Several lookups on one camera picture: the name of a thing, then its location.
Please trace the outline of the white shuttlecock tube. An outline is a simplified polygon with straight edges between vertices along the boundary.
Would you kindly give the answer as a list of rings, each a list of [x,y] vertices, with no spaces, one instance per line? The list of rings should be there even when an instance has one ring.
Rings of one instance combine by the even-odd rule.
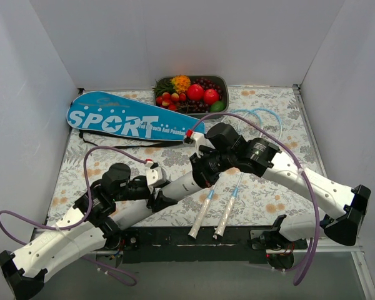
[[[155,204],[154,212],[152,208],[147,208],[146,200],[137,200],[133,201],[132,204],[126,208],[120,208],[119,211],[112,216],[112,219],[121,230],[127,229],[156,212],[176,205],[179,201],[201,189],[202,187],[195,182],[193,173],[186,173],[158,191],[156,202],[158,202],[158,198],[164,198],[165,201],[163,204]]]

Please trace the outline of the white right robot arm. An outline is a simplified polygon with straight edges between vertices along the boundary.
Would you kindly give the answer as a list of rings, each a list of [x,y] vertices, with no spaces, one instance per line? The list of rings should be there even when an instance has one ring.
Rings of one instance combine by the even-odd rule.
[[[317,240],[320,235],[344,246],[353,246],[366,215],[369,188],[349,187],[303,168],[292,155],[266,139],[246,140],[229,124],[220,122],[206,134],[187,131],[187,143],[194,143],[193,173],[211,186],[219,173],[237,168],[272,181],[316,204],[314,214],[296,219],[279,216],[271,230],[259,240],[269,248],[284,248],[299,239]]]

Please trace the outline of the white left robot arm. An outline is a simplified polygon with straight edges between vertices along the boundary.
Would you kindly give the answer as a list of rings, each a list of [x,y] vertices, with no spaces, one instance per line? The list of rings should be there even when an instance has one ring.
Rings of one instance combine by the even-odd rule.
[[[123,229],[177,204],[186,194],[157,164],[135,178],[126,164],[113,164],[52,229],[14,252],[0,253],[3,276],[16,299],[31,299],[59,270],[90,251],[116,249]]]

